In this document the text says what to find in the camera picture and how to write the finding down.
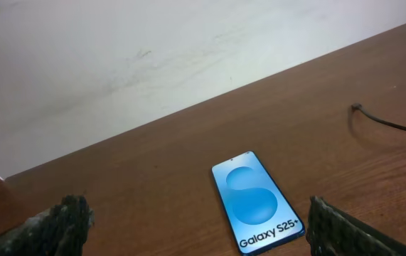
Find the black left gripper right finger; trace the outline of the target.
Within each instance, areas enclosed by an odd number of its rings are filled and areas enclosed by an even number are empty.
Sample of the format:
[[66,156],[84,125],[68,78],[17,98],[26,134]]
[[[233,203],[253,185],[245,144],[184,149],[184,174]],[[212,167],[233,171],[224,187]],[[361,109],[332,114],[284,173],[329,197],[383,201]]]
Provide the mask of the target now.
[[306,240],[311,256],[406,256],[406,245],[312,196]]

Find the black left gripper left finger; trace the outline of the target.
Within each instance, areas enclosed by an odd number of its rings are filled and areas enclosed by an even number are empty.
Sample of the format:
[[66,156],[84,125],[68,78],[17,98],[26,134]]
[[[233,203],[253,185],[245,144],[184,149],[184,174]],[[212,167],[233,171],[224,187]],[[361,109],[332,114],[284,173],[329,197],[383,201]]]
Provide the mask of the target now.
[[0,256],[82,256],[95,212],[84,196],[68,195],[58,205],[0,234]]

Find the blue Galaxy smartphone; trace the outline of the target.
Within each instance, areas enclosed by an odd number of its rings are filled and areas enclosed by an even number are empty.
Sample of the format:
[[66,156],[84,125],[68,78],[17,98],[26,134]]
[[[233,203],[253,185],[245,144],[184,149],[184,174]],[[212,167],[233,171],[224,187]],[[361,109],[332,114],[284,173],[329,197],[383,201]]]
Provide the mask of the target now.
[[211,171],[241,255],[258,255],[304,236],[304,222],[253,151]]

